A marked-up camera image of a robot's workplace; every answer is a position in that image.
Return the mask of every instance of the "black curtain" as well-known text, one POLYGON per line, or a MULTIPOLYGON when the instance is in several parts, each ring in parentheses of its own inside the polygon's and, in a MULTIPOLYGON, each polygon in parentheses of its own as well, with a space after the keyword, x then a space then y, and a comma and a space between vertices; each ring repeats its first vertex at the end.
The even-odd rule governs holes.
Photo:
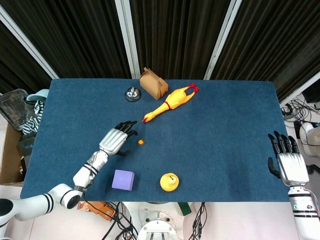
POLYGON ((140 70, 203 79, 229 0, 131 0, 140 70))
POLYGON ((48 88, 51 78, 0 22, 0 93, 21 88, 29 94, 48 88))
POLYGON ((131 78, 114 0, 0 4, 60 78, 131 78))
POLYGON ((243 0, 211 79, 274 82, 279 100, 320 70, 318 0, 243 0))

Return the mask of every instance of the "yellow toy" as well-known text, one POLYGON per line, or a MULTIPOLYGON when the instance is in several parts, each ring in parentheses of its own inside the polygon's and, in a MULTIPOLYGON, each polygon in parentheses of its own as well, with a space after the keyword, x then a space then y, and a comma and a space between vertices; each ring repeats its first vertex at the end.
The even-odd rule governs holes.
POLYGON ((160 179, 161 188, 167 192, 174 191, 179 185, 179 178, 174 173, 166 173, 160 179))
POLYGON ((179 88, 174 90, 172 93, 169 94, 169 96, 166 98, 164 103, 160 107, 158 107, 156 110, 147 113, 142 122, 147 123, 155 118, 155 116, 169 110, 169 109, 175 109, 179 107, 180 105, 188 102, 195 94, 199 91, 199 87, 196 86, 194 83, 192 83, 189 86, 179 88), (187 95, 186 90, 187 89, 194 89, 193 93, 187 95))

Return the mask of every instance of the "blue table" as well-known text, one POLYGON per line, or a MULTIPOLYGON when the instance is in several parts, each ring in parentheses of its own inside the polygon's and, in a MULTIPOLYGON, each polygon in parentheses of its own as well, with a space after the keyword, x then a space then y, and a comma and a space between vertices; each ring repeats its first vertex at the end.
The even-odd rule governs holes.
POLYGON ((99 149, 118 123, 137 120, 133 136, 94 179, 90 201, 133 202, 287 202, 288 189, 269 173, 274 156, 268 133, 285 133, 275 88, 270 82, 168 80, 169 93, 196 83, 200 90, 186 104, 148 123, 143 116, 159 101, 137 79, 56 79, 51 83, 21 192, 27 198, 60 183, 73 187, 73 176, 99 149), (125 100, 129 87, 141 89, 137 102, 125 100), (145 140, 143 146, 137 140, 145 140), (135 173, 132 191, 111 188, 116 169, 135 173), (160 187, 165 173, 180 184, 160 187))

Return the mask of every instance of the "metal frame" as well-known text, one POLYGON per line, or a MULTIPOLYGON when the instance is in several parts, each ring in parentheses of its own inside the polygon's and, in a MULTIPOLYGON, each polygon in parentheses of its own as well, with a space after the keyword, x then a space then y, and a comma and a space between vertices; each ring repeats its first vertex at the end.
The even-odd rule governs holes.
POLYGON ((214 71, 214 68, 217 64, 218 58, 221 54, 222 49, 225 46, 227 37, 229 35, 229 32, 231 30, 231 27, 234 23, 234 20, 237 16, 238 10, 240 8, 240 5, 242 3, 242 0, 231 0, 228 10, 225 14, 220 33, 218 35, 218 38, 215 42, 215 46, 208 64, 208 67, 205 71, 204 80, 209 80, 211 77, 212 72, 214 71))
POLYGON ((282 108, 284 105, 286 105, 292 99, 294 99, 295 97, 300 95, 304 90, 306 90, 308 87, 310 87, 312 84, 314 84, 319 79, 320 79, 320 71, 318 71, 313 77, 311 77, 308 81, 306 81, 301 87, 299 87, 293 93, 291 93, 288 97, 286 97, 286 99, 284 99, 280 103, 280 107, 282 108))
POLYGON ((133 79, 140 78, 140 67, 138 52, 136 46, 136 38, 134 24, 132 21, 130 1, 129 0, 114 0, 116 11, 118 14, 126 56, 128 58, 131 77, 133 79))
POLYGON ((52 79, 59 76, 0 4, 0 20, 52 79))

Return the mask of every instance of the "cardboard box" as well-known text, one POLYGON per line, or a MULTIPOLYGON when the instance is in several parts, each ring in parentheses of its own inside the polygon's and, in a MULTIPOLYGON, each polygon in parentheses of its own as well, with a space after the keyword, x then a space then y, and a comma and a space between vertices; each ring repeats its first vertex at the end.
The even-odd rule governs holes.
POLYGON ((156 100, 159 100, 169 88, 169 85, 165 80, 157 76, 150 68, 147 69, 146 67, 141 74, 140 85, 156 100))
POLYGON ((0 166, 0 184, 6 186, 22 186, 23 176, 20 173, 22 154, 18 148, 21 132, 16 131, 8 124, 2 148, 0 166))

